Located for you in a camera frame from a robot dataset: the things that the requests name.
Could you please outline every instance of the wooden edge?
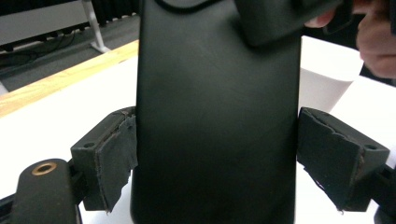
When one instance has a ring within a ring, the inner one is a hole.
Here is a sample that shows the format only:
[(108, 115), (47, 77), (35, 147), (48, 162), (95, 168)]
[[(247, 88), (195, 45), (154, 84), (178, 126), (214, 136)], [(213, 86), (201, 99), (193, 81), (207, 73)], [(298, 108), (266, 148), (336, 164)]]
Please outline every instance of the wooden edge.
[(44, 97), (60, 91), (98, 72), (138, 55), (139, 41), (89, 59), (50, 77), (0, 95), (0, 118)]

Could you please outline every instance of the white table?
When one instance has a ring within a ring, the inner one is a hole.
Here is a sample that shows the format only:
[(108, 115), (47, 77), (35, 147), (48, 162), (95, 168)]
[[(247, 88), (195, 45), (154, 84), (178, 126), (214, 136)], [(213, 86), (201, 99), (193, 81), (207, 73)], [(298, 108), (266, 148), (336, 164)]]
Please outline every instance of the white table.
[[(15, 192), (18, 176), (29, 165), (50, 158), (70, 160), (69, 148), (108, 113), (135, 104), (137, 57), (24, 106), (0, 118), (0, 198)], [(396, 88), (359, 77), (332, 110), (352, 127), (392, 149), (396, 163)], [(112, 214), (80, 209), (84, 223), (131, 223), (130, 185)], [(368, 213), (342, 213), (298, 165), (295, 223), (374, 223)]]

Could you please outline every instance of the black phone case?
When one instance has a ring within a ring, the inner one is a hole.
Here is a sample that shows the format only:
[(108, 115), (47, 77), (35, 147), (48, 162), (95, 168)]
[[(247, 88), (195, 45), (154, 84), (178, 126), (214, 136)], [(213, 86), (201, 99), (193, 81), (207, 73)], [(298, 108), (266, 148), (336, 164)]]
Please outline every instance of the black phone case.
[(300, 37), (252, 48), (233, 1), (142, 1), (134, 223), (293, 223)]

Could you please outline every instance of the floor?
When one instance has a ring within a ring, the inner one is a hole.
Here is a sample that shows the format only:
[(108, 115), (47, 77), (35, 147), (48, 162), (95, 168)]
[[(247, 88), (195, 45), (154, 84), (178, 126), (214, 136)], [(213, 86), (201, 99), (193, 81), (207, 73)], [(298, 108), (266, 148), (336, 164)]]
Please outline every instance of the floor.
[[(139, 25), (140, 18), (137, 15), (109, 22), (101, 27), (105, 45), (109, 49), (116, 49), (133, 42), (139, 37)], [(6, 58), (5, 53), (0, 52), (0, 95), (99, 56), (101, 53), (90, 45), (92, 41), (93, 33), (87, 28), (83, 32), (75, 31), (70, 35), (17, 49)]]

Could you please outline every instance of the hand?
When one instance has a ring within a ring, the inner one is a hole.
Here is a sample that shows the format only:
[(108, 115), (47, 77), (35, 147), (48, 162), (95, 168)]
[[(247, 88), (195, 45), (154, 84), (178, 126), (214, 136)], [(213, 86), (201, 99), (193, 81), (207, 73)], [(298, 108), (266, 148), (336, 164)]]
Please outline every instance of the hand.
[[(367, 68), (378, 77), (396, 78), (396, 36), (390, 32), (389, 0), (355, 0), (354, 13), (366, 14), (359, 24), (357, 46)], [(323, 27), (333, 16), (334, 10), (305, 25)]]

